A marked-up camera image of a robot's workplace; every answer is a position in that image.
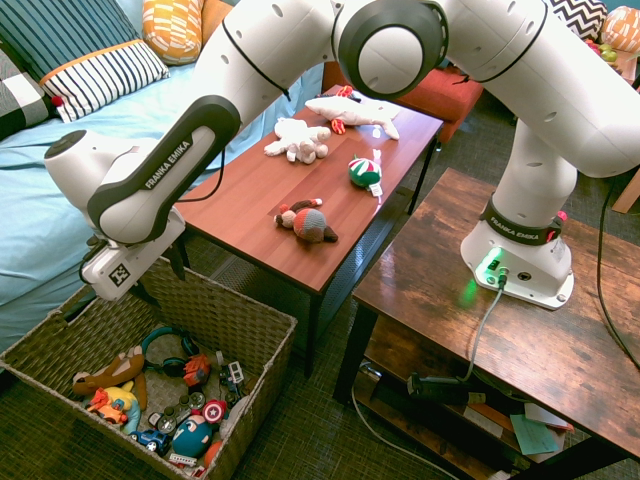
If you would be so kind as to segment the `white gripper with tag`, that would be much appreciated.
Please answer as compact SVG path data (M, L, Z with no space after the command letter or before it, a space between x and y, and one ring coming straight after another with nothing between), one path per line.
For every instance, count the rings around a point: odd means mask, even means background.
M132 246L112 240L100 243L81 267L81 278L105 300L119 300L131 289L131 294L136 298L160 308L158 300L139 280L172 247L184 230L185 220L173 207L164 233L156 240Z

